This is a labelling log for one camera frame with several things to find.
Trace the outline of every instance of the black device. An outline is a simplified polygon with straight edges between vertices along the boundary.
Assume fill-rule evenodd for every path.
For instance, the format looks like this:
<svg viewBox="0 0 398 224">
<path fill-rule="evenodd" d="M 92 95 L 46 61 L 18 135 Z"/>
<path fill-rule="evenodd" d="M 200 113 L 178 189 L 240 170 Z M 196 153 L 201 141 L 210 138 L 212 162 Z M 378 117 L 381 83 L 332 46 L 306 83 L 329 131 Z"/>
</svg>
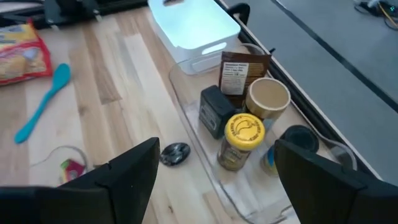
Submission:
<svg viewBox="0 0 398 224">
<path fill-rule="evenodd" d="M 379 1 L 375 6 L 369 7 L 368 2 L 359 2 L 354 6 L 355 10 L 362 14 L 370 14 L 375 17 L 383 17 L 384 23 L 392 30 L 398 30 L 398 9 L 386 1 Z"/>
<path fill-rule="evenodd" d="M 22 24 L 32 19 L 36 29 L 66 26 L 147 6 L 147 0 L 0 0 L 0 7 L 3 1 L 33 2 L 40 5 L 12 12 L 0 12 L 0 27 Z"/>
<path fill-rule="evenodd" d="M 176 166 L 185 161 L 191 153 L 191 147 L 184 142 L 169 144 L 160 153 L 159 161 L 165 166 Z"/>
<path fill-rule="evenodd" d="M 159 153 L 159 138 L 150 138 L 57 188 L 1 187 L 0 223 L 141 223 Z"/>
<path fill-rule="evenodd" d="M 227 121 L 235 114 L 236 108 L 216 86 L 205 88 L 200 93 L 199 119 L 213 138 L 224 136 Z"/>
<path fill-rule="evenodd" d="M 301 223 L 398 223 L 398 187 L 285 140 L 274 160 Z"/>
</svg>

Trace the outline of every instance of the clear plastic tray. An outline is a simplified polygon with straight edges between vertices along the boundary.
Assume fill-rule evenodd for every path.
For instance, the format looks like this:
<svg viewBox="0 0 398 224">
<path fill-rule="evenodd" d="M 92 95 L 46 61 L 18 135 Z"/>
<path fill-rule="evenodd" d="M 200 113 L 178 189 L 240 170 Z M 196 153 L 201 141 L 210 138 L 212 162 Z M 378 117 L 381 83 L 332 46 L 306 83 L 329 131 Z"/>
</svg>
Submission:
<svg viewBox="0 0 398 224">
<path fill-rule="evenodd" d="M 226 51 L 264 54 L 262 49 L 252 44 L 242 44 Z M 291 207 L 290 201 L 279 178 L 269 176 L 261 169 L 260 158 L 289 126 L 306 123 L 290 105 L 268 130 L 262 146 L 251 153 L 241 170 L 231 172 L 223 169 L 216 158 L 221 140 L 215 140 L 198 119 L 200 92 L 218 84 L 220 63 L 221 52 L 213 52 L 180 62 L 171 69 L 170 81 L 183 111 L 185 128 L 226 212 L 231 217 L 239 215 L 249 223 L 277 223 L 286 219 L 284 212 Z M 335 155 L 345 153 L 345 150 L 331 150 L 322 142 L 320 145 L 318 153 L 333 161 L 337 161 Z"/>
</svg>

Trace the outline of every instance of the teal spoon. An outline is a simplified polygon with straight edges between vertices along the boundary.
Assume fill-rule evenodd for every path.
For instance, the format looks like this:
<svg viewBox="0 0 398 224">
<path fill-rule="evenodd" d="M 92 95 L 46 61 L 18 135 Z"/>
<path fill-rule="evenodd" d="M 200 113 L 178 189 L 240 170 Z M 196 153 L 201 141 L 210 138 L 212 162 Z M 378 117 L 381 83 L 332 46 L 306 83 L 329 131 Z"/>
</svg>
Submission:
<svg viewBox="0 0 398 224">
<path fill-rule="evenodd" d="M 70 80 L 69 65 L 64 63 L 60 64 L 54 72 L 51 90 L 49 90 L 44 95 L 43 100 L 40 102 L 39 108 L 37 108 L 35 114 L 30 119 L 30 121 L 26 123 L 25 126 L 21 130 L 19 130 L 18 133 L 15 135 L 14 138 L 15 143 L 19 144 L 26 141 L 26 139 L 29 137 L 29 135 L 35 128 L 35 125 L 39 120 L 40 115 L 43 113 L 47 103 L 60 89 L 62 89 L 65 85 L 68 84 L 69 80 Z"/>
</svg>

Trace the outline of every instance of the yellow jar lid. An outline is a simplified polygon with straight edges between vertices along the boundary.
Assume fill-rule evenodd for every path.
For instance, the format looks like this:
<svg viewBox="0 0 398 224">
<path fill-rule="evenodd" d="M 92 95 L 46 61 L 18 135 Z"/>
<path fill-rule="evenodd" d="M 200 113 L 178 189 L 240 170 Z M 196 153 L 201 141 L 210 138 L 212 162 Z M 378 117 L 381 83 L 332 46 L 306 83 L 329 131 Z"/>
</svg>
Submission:
<svg viewBox="0 0 398 224">
<path fill-rule="evenodd" d="M 250 151 L 264 140 L 266 129 L 256 116 L 241 113 L 232 116 L 225 126 L 225 138 L 240 150 Z"/>
</svg>

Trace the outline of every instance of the spice jar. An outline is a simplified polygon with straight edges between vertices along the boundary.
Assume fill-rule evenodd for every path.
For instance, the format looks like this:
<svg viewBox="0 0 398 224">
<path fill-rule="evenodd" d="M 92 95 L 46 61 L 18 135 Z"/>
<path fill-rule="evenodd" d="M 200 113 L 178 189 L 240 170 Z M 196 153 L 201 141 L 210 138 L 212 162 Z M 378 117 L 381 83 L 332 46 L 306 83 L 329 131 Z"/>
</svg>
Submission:
<svg viewBox="0 0 398 224">
<path fill-rule="evenodd" d="M 232 116 L 225 126 L 218 162 L 227 170 L 240 170 L 250 152 L 262 143 L 265 134 L 264 125 L 254 115 L 241 113 Z"/>
</svg>

